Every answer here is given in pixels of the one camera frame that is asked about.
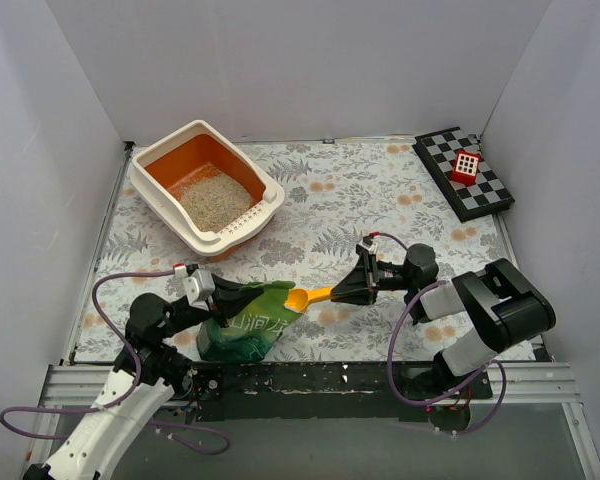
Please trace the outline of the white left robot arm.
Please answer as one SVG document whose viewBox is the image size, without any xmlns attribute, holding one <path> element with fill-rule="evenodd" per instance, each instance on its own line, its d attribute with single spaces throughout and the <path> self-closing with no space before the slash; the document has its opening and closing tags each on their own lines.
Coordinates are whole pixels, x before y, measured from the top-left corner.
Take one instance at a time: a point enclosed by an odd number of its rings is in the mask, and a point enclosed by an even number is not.
<svg viewBox="0 0 600 480">
<path fill-rule="evenodd" d="M 207 320 L 225 327 L 264 292 L 208 271 L 185 268 L 187 293 L 169 302 L 154 293 L 136 297 L 118 354 L 92 406 L 47 460 L 30 465 L 27 479 L 108 479 L 154 413 L 185 398 L 193 386 L 190 364 L 167 339 Z"/>
</svg>

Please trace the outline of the green cat litter bag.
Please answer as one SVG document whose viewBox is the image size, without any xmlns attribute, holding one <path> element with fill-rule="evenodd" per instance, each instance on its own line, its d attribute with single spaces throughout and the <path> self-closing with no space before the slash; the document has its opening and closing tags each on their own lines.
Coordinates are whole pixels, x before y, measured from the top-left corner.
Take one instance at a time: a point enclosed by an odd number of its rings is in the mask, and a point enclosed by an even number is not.
<svg viewBox="0 0 600 480">
<path fill-rule="evenodd" d="M 292 281 L 250 282 L 262 286 L 264 293 L 253 300 L 238 315 L 229 320 L 227 328 L 206 321 L 196 337 L 200 359 L 223 363 L 256 363 L 267 355 L 284 330 L 301 317 L 287 310 L 284 302 Z"/>
</svg>

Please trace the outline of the yellow plastic litter scoop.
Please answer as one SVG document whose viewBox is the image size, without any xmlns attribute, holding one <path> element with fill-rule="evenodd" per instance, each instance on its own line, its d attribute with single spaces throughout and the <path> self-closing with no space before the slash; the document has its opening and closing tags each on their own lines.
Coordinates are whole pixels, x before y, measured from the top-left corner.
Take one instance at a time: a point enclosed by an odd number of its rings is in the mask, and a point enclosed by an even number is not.
<svg viewBox="0 0 600 480">
<path fill-rule="evenodd" d="M 330 301 L 332 290 L 332 287 L 323 287 L 314 290 L 291 289 L 284 302 L 284 307 L 292 312 L 302 314 L 313 304 Z"/>
</svg>

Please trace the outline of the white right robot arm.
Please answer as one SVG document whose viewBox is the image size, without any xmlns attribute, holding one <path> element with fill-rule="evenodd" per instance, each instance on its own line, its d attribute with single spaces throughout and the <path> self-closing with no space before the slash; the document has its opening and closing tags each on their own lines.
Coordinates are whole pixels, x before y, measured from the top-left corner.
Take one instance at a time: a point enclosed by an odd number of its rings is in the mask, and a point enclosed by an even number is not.
<svg viewBox="0 0 600 480">
<path fill-rule="evenodd" d="M 415 324 L 465 313 L 470 330 L 435 354 L 430 370 L 416 382 L 444 397 L 455 397 L 469 376 L 510 348 L 556 324 L 549 301 L 507 259 L 498 259 L 477 272 L 467 272 L 441 284 L 436 255 L 428 245 L 406 248 L 397 265 L 379 261 L 369 238 L 356 246 L 358 261 L 330 293 L 330 300 L 371 305 L 381 291 L 404 291 Z"/>
</svg>

